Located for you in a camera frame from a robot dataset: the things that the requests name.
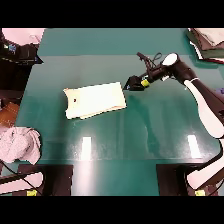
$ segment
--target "white fabric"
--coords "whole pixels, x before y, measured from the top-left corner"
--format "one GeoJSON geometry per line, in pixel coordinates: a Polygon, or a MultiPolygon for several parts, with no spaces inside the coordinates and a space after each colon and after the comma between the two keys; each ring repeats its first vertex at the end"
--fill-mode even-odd
{"type": "Polygon", "coordinates": [[[224,28],[195,28],[212,45],[224,41],[224,28]]]}
{"type": "Polygon", "coordinates": [[[0,135],[0,159],[12,163],[16,159],[35,164],[40,158],[40,134],[32,128],[12,127],[0,135]]]}
{"type": "Polygon", "coordinates": [[[68,97],[68,119],[85,119],[102,112],[126,107],[124,94],[119,82],[88,86],[78,89],[64,89],[68,97]]]}

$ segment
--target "yellow label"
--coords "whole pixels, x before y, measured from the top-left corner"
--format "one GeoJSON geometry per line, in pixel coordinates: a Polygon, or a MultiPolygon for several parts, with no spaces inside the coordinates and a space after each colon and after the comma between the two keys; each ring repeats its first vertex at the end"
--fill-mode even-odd
{"type": "Polygon", "coordinates": [[[195,191],[195,195],[196,196],[205,196],[205,191],[204,190],[195,191]]]}
{"type": "Polygon", "coordinates": [[[142,80],[142,81],[141,81],[141,84],[142,84],[144,87],[147,87],[147,86],[150,85],[150,83],[148,82],[147,79],[142,80]]]}
{"type": "Polygon", "coordinates": [[[36,190],[27,191],[27,196],[37,196],[37,191],[36,190]]]}

